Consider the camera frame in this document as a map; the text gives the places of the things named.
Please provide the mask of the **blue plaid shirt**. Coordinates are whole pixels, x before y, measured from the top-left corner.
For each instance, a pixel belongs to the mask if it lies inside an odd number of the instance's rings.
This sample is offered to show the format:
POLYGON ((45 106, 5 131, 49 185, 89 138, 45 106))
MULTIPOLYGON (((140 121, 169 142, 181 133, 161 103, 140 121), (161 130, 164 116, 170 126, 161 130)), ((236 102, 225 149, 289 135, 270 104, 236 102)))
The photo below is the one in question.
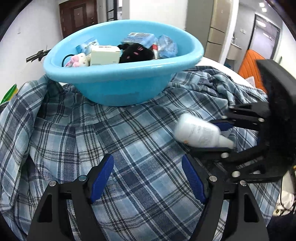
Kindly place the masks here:
POLYGON ((20 240, 50 181, 71 182, 105 154, 114 169, 93 205, 108 240, 188 240, 202 213, 182 170, 189 147, 173 137, 180 115, 206 121, 231 105, 265 101, 208 66, 177 73, 157 97, 102 106, 46 76, 1 106, 1 214, 20 240))

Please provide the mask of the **black plush toy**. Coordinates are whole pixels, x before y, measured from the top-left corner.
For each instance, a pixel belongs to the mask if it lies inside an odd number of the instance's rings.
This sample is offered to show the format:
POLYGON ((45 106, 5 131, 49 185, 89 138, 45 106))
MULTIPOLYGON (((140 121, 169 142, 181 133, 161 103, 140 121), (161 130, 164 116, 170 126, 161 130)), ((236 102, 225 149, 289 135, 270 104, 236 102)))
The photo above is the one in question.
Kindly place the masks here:
POLYGON ((119 63, 150 61, 154 59, 153 51, 138 43, 121 44, 117 47, 122 50, 119 63))

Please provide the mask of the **white plastic bottle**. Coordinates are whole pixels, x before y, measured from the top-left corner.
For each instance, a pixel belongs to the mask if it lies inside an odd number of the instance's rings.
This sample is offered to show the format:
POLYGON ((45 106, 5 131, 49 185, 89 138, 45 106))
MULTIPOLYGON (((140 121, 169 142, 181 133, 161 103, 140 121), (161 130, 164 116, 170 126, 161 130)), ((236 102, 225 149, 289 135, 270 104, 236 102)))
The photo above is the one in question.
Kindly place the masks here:
POLYGON ((216 125, 188 113, 180 116, 174 138, 195 148, 234 148, 234 142, 224 137, 216 125))

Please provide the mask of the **blue plastic basin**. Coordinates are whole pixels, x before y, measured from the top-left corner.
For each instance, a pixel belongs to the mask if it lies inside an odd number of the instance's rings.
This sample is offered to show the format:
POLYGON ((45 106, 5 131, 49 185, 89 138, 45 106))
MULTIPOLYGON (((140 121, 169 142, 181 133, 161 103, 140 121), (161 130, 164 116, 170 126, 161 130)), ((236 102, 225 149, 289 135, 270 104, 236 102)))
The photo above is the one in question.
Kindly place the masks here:
POLYGON ((44 59, 44 71, 56 82, 73 84, 90 101, 106 106, 142 103, 162 92, 175 73, 200 62, 204 48, 190 33, 158 22, 120 20, 79 30, 56 44, 44 59), (175 58, 89 67, 63 67, 62 60, 74 54, 79 44, 97 39, 101 45, 118 45, 129 33, 166 35, 178 46, 175 58))

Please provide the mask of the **black bicycle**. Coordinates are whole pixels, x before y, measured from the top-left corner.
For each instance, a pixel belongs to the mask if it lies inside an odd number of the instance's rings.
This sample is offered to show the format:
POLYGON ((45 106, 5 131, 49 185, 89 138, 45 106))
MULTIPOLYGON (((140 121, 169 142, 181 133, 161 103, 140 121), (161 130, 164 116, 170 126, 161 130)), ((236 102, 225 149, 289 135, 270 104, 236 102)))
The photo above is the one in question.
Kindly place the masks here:
POLYGON ((29 56, 26 58, 26 62, 32 62, 35 60, 38 60, 39 62, 43 59, 43 57, 45 57, 49 52, 51 51, 51 49, 48 50, 40 50, 38 51, 36 54, 29 56))

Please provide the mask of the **cream cardboard box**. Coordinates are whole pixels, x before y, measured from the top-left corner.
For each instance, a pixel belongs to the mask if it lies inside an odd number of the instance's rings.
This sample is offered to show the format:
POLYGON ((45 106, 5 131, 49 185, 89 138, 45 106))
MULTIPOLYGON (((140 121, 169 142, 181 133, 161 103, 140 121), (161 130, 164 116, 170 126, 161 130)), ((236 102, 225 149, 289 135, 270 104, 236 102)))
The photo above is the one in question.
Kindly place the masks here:
POLYGON ((97 45, 91 48, 90 66, 119 63, 121 50, 117 46, 97 45))

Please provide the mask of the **blue white Haison box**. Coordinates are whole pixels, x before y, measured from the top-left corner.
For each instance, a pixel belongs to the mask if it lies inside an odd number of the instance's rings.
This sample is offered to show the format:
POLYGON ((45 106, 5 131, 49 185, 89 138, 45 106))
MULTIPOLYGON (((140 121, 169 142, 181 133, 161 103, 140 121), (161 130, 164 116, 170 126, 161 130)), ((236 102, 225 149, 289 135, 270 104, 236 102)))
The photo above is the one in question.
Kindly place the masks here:
POLYGON ((90 38, 80 45, 76 46, 77 53, 84 53, 85 55, 89 55, 92 50, 92 46, 98 46, 99 42, 95 38, 90 38))

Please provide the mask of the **dark brown door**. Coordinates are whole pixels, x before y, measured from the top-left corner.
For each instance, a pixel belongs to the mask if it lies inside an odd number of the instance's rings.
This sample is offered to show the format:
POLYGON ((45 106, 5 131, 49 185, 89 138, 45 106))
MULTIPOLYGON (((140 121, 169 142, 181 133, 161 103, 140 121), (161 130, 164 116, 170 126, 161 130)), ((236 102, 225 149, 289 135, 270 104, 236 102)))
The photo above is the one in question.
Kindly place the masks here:
POLYGON ((98 23, 95 0, 65 1, 59 4, 63 38, 98 23))

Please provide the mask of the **beige grey refrigerator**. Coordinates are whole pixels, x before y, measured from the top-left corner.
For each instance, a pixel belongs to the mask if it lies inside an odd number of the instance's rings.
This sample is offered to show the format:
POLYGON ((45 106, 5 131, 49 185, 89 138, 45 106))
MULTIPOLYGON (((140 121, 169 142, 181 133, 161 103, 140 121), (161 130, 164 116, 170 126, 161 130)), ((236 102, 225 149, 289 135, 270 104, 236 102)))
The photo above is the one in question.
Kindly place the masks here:
POLYGON ((204 47, 204 57, 224 64, 237 20, 239 1, 191 0, 185 30, 204 47))

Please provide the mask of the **blue tissue pack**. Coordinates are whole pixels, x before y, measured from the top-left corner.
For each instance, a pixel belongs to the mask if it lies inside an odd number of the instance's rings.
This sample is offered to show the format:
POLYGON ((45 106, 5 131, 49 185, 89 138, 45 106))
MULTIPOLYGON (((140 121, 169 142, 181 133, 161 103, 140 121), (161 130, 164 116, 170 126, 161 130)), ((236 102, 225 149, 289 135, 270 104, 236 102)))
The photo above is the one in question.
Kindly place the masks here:
POLYGON ((150 33, 129 33, 121 40, 122 44, 141 44, 146 48, 150 48, 155 42, 155 35, 150 33))
POLYGON ((178 46, 170 37, 161 35, 158 38, 158 54, 161 59, 176 57, 177 53, 178 46))

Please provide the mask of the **yellow green bucket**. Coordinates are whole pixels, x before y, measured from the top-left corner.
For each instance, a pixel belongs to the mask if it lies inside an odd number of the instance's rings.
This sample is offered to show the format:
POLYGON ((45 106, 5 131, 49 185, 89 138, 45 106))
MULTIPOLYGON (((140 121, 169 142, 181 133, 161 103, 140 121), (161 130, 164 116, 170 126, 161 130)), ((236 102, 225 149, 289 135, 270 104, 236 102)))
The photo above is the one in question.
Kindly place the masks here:
POLYGON ((17 84, 14 84, 8 92, 4 95, 1 104, 11 100, 11 98, 18 92, 17 84))

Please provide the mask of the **red white medicine box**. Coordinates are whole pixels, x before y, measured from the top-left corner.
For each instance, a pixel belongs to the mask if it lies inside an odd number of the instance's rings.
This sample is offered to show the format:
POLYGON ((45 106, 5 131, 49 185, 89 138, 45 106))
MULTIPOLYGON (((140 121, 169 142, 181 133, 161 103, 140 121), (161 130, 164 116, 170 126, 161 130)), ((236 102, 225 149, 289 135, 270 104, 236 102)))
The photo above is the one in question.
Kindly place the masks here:
POLYGON ((151 50, 153 51, 154 59, 160 59, 158 45, 157 44, 152 44, 151 50))

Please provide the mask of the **orange chair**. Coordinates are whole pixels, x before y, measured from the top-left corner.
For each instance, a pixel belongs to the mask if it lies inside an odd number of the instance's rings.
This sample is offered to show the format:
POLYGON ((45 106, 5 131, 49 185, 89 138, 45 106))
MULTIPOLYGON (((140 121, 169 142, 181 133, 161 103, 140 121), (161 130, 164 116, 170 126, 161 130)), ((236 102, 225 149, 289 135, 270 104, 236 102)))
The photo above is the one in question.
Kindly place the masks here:
POLYGON ((238 74, 243 78, 253 76, 255 87, 267 93, 266 89, 264 88, 261 74, 256 63, 257 60, 265 60, 265 58, 254 50, 247 50, 244 55, 241 66, 238 70, 238 74))

